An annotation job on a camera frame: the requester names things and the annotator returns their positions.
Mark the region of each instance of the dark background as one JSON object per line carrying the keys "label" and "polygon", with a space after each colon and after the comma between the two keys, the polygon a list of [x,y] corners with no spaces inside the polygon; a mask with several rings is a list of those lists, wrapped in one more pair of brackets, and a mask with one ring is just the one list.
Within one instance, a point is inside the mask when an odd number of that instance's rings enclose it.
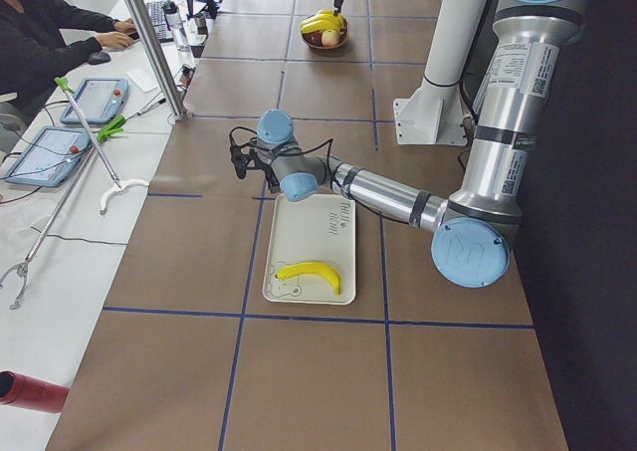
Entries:
{"label": "dark background", "polygon": [[559,53],[515,252],[570,451],[637,450],[637,0],[589,0],[585,20]]}

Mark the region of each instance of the chair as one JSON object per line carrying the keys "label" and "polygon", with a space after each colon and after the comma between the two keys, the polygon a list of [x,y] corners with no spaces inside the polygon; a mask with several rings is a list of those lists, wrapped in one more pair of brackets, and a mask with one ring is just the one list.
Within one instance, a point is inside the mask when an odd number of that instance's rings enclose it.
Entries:
{"label": "chair", "polygon": [[0,95],[0,151],[9,153],[27,130],[20,112],[9,104],[18,97],[15,93]]}

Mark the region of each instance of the tablet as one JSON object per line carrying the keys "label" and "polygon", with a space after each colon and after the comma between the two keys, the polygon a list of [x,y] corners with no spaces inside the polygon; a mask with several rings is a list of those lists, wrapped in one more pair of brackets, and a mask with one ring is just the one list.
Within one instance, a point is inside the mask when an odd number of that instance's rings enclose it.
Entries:
{"label": "tablet", "polygon": [[78,164],[83,151],[91,147],[91,140],[83,129],[45,126],[20,154],[20,158],[4,177],[15,184],[56,187]]}
{"label": "tablet", "polygon": [[[89,124],[104,125],[112,121],[123,108],[128,97],[128,81],[124,78],[84,78],[74,99]],[[68,105],[60,122],[65,125],[80,125],[78,115]]]}

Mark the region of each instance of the tiled tabletop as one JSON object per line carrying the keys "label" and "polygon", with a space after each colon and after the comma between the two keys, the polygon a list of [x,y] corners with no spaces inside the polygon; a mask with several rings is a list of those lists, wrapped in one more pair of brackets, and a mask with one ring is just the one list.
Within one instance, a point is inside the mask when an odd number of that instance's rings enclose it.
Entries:
{"label": "tiled tabletop", "polygon": [[469,290],[431,235],[358,209],[356,299],[262,296],[274,198],[240,181],[228,132],[267,109],[305,147],[448,196],[450,146],[398,146],[438,0],[345,0],[350,44],[310,52],[331,0],[224,0],[48,449],[566,449],[515,263]]}

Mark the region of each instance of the keyboard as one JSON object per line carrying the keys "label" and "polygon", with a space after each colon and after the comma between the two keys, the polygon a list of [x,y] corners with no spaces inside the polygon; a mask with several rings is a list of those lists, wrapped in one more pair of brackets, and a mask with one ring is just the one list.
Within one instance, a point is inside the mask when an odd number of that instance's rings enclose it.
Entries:
{"label": "keyboard", "polygon": [[150,22],[155,30],[155,36],[159,43],[168,43],[172,41],[172,33],[166,23],[166,17],[163,14],[163,1],[151,1],[146,3],[146,10],[150,17]]}

